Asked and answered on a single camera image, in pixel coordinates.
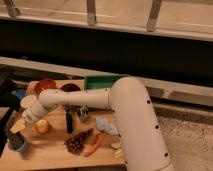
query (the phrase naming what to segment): green basket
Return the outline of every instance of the green basket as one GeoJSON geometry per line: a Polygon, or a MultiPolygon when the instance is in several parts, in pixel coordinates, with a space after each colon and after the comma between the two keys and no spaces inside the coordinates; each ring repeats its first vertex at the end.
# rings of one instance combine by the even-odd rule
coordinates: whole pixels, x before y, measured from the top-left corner
{"type": "Polygon", "coordinates": [[[118,79],[128,76],[129,75],[88,76],[85,77],[84,89],[111,88],[118,79]]]}

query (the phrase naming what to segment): red bowl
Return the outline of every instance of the red bowl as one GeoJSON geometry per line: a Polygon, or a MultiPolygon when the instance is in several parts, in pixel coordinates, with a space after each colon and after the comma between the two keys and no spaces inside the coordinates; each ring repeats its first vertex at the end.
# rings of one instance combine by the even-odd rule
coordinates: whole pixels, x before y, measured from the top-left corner
{"type": "Polygon", "coordinates": [[[56,82],[52,79],[43,79],[40,80],[34,87],[34,91],[36,92],[37,96],[46,89],[56,89],[56,82]]]}

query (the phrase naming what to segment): carrot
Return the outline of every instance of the carrot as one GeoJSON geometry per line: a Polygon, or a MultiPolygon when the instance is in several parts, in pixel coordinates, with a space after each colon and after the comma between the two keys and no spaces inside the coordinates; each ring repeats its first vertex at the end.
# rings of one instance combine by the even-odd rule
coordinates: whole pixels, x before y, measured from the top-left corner
{"type": "Polygon", "coordinates": [[[83,153],[84,157],[90,156],[92,153],[94,153],[98,147],[101,145],[102,141],[104,140],[106,134],[105,133],[99,133],[96,135],[95,141],[93,142],[92,146],[85,150],[83,153]]]}

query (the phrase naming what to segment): black wall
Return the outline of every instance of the black wall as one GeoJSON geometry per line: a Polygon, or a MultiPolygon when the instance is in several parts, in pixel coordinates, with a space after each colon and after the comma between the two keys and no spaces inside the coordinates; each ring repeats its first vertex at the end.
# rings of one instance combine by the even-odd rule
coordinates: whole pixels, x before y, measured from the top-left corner
{"type": "Polygon", "coordinates": [[[0,20],[0,55],[213,86],[213,42],[0,20]]]}

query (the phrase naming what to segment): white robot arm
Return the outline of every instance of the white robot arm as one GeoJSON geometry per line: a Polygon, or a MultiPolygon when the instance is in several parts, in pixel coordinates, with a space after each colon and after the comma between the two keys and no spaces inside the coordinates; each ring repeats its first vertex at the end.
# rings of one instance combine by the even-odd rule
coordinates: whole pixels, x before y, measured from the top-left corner
{"type": "Polygon", "coordinates": [[[128,170],[174,171],[150,97],[140,80],[121,78],[111,89],[79,92],[44,90],[38,100],[24,111],[23,118],[34,123],[54,106],[64,104],[113,111],[128,170]]]}

